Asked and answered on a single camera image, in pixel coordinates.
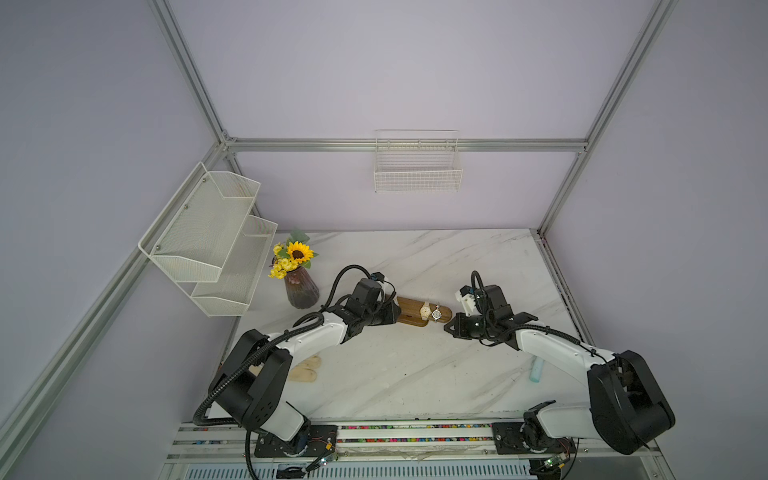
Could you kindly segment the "wooden watch stand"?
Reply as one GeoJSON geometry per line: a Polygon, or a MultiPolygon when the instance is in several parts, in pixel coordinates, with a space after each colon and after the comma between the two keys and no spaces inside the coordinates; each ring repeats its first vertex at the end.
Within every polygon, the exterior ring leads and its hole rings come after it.
{"type": "Polygon", "coordinates": [[[430,322],[445,324],[453,318],[453,311],[446,306],[399,296],[400,315],[396,322],[415,327],[425,327],[430,322]]]}

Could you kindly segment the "cream strap wrist watch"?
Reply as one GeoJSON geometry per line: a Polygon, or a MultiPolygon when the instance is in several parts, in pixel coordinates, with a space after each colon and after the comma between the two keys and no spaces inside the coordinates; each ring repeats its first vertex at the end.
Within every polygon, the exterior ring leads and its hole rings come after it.
{"type": "Polygon", "coordinates": [[[425,302],[420,308],[419,313],[422,320],[428,321],[432,315],[431,304],[429,302],[425,302]]]}

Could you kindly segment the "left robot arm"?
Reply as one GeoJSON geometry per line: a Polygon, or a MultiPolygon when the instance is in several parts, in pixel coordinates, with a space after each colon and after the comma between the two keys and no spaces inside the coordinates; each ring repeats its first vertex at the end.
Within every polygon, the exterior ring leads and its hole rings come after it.
{"type": "Polygon", "coordinates": [[[342,345],[369,326],[396,323],[397,291],[383,273],[347,265],[337,274],[319,310],[283,332],[245,332],[232,347],[193,414],[198,427],[235,425],[245,430],[245,463],[256,479],[252,435],[274,440],[288,456],[311,443],[311,421],[283,399],[289,374],[323,350],[342,345]]]}

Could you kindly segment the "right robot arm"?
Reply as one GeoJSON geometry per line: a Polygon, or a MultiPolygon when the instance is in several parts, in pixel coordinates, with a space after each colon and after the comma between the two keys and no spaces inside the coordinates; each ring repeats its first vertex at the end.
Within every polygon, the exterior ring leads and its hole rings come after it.
{"type": "Polygon", "coordinates": [[[456,293],[462,306],[444,327],[452,337],[508,346],[554,366],[587,391],[581,403],[546,400],[523,414],[522,446],[541,453],[563,440],[601,440],[630,455],[672,429],[676,417],[645,359],[635,351],[597,348],[513,310],[502,289],[478,272],[456,293]]]}

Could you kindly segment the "purple glass vase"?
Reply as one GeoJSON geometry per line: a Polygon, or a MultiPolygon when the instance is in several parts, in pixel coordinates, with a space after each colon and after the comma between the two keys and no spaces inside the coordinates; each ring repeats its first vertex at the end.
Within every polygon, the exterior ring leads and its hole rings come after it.
{"type": "Polygon", "coordinates": [[[319,289],[304,267],[286,273],[284,277],[289,303],[297,309],[309,309],[319,300],[319,289]]]}

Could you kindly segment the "yellow sunflower bouquet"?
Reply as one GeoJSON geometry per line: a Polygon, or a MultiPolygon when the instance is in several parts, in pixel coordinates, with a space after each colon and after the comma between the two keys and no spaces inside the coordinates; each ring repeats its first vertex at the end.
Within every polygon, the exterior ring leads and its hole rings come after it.
{"type": "Polygon", "coordinates": [[[310,237],[302,230],[291,231],[288,237],[272,247],[269,277],[284,279],[290,273],[309,269],[317,252],[310,245],[310,237]]]}

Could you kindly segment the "lower white mesh shelf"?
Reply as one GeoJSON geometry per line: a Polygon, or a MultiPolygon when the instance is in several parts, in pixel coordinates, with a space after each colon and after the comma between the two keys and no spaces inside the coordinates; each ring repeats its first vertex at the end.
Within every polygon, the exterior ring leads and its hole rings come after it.
{"type": "Polygon", "coordinates": [[[271,256],[277,223],[248,215],[217,282],[197,283],[191,300],[208,317],[239,317],[250,308],[261,272],[271,256]]]}

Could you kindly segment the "white mesh shelf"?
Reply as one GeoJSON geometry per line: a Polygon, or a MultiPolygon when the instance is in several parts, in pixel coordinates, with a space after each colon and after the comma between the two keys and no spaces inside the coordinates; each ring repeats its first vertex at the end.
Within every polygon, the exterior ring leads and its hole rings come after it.
{"type": "Polygon", "coordinates": [[[250,308],[261,272],[271,256],[277,223],[248,215],[217,282],[197,283],[191,300],[208,317],[239,317],[250,308]]]}
{"type": "Polygon", "coordinates": [[[215,283],[259,189],[255,180],[199,163],[138,249],[176,283],[215,283]]]}

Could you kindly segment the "upper white mesh shelf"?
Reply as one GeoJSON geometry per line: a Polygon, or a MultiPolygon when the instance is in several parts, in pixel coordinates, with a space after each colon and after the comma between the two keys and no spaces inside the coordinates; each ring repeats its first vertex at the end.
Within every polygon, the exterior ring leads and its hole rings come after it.
{"type": "Polygon", "coordinates": [[[259,189],[255,180],[199,163],[138,249],[176,283],[215,283],[259,189]]]}

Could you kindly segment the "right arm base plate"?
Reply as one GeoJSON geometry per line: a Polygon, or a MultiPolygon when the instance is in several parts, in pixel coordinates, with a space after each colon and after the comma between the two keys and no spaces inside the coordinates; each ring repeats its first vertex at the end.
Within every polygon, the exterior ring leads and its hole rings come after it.
{"type": "Polygon", "coordinates": [[[507,454],[573,453],[576,443],[568,437],[550,437],[533,423],[494,422],[491,424],[496,451],[507,454]]]}

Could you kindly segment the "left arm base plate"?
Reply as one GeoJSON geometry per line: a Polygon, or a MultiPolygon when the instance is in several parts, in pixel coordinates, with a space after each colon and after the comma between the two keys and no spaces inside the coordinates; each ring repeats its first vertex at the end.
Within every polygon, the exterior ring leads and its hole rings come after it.
{"type": "Polygon", "coordinates": [[[335,449],[338,431],[337,425],[310,424],[289,441],[282,440],[272,433],[260,432],[258,438],[253,441],[253,456],[315,458],[335,449]]]}

